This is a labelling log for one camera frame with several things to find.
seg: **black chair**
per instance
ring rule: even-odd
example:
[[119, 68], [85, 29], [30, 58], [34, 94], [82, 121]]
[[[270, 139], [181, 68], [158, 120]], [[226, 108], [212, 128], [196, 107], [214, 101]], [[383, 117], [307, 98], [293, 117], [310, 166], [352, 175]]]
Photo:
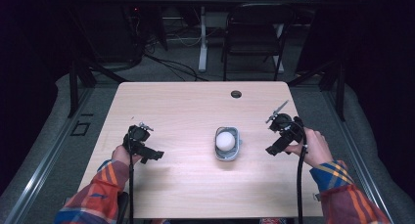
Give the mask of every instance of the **black chair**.
[[[233, 8], [226, 21], [223, 42], [223, 80], [226, 80], [228, 55], [278, 56], [274, 74], [277, 80], [287, 30], [295, 19], [294, 10], [283, 4], [248, 3]], [[277, 24], [283, 26], [281, 34], [277, 34]]]

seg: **gray carpet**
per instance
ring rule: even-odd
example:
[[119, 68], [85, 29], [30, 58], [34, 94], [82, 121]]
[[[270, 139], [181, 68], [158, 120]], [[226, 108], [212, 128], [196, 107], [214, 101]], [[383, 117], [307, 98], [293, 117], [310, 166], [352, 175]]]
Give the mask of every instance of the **gray carpet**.
[[[300, 54], [302, 42], [306, 36], [306, 27], [295, 27], [287, 41], [287, 49], [283, 59], [284, 74], [279, 75], [280, 81], [289, 81], [295, 78], [294, 72]], [[198, 73], [199, 44], [185, 46], [181, 42], [170, 41], [169, 50], [165, 51], [160, 45], [150, 47], [153, 56], [186, 64], [196, 71], [199, 77], [210, 81], [221, 81], [222, 63], [220, 62], [221, 39], [212, 37], [208, 43], [207, 72]], [[231, 67], [252, 69], [253, 67], [269, 70], [272, 66], [268, 61], [265, 64], [256, 63], [255, 59], [238, 60], [232, 58]], [[118, 75], [131, 81], [193, 81], [194, 77], [173, 71], [148, 58], [144, 58], [137, 67], [116, 72]], [[69, 78], [64, 76], [57, 82], [59, 97], [53, 111], [44, 125], [37, 141], [23, 163], [6, 192], [0, 199], [0, 222], [11, 220], [11, 223], [51, 223], [55, 213], [62, 207], [65, 198], [72, 196], [82, 178], [88, 159], [98, 139], [100, 130], [111, 105], [117, 88], [116, 83], [99, 72], [94, 72], [98, 84], [94, 89], [84, 89], [79, 85], [83, 99], [81, 109], [73, 119], [67, 119], [69, 113]], [[245, 74], [232, 73], [229, 79], [238, 80], [272, 80], [272, 73]], [[298, 112], [307, 127], [320, 130], [328, 140], [333, 156], [344, 160], [356, 184], [366, 191], [362, 183], [359, 169], [353, 162], [352, 150], [349, 148], [349, 139], [345, 136], [345, 128], [352, 136], [352, 143], [357, 145], [358, 155], [364, 161], [376, 188], [382, 195], [388, 213], [394, 223], [415, 223], [415, 205], [391, 180], [388, 172], [377, 158], [376, 142], [364, 113], [358, 105], [351, 89], [346, 89], [345, 116], [346, 122], [337, 120], [333, 113], [332, 93], [320, 92], [316, 86], [319, 76], [307, 80], [302, 86], [291, 88]], [[77, 123], [89, 123], [84, 136], [70, 136], [70, 132]], [[30, 178], [36, 173], [39, 164], [45, 161], [45, 155], [50, 152], [56, 143], [61, 142], [62, 150], [57, 151], [56, 160], [50, 161], [51, 170], [45, 174], [46, 180], [41, 189], [33, 196], [33, 202], [27, 202], [23, 213], [18, 220], [11, 218], [16, 213], [16, 204], [26, 200], [22, 199], [24, 188], [29, 184]], [[305, 218], [304, 223], [324, 223], [322, 218]]]

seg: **person's right arm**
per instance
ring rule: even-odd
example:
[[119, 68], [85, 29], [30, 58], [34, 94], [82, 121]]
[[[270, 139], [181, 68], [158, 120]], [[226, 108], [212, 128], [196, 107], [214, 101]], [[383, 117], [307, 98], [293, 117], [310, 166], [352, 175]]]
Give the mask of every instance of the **person's right arm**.
[[[386, 215], [354, 185], [341, 160], [333, 160], [329, 145], [318, 131], [304, 128], [307, 154], [304, 161], [320, 191], [326, 223], [391, 223]], [[302, 144], [289, 146], [286, 152], [300, 154]]]

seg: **egg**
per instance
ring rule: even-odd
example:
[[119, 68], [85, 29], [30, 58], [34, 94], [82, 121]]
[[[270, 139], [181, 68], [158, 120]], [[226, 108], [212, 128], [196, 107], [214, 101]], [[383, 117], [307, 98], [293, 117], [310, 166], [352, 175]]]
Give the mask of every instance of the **egg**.
[[235, 146], [235, 137], [229, 132], [221, 132], [216, 136], [216, 147], [223, 152], [231, 150]]

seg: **hand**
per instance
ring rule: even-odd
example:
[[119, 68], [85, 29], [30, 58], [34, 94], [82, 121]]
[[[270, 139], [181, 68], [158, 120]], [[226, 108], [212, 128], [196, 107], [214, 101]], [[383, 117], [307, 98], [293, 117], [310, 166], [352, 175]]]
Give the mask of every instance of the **hand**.
[[[142, 158], [141, 156], [133, 155], [132, 162], [135, 164], [141, 158]], [[112, 159], [121, 161], [125, 163], [127, 166], [129, 166], [130, 164], [129, 152], [125, 149], [123, 145], [119, 145], [115, 148], [115, 150], [113, 151]]]
[[[329, 144], [319, 131], [314, 131], [309, 128], [305, 128], [305, 135], [307, 137], [307, 151], [305, 154], [304, 162], [308, 163], [312, 167], [325, 162], [333, 161], [332, 154], [330, 153]], [[285, 152], [294, 153], [299, 155], [302, 148], [302, 142], [298, 145], [288, 146]]]

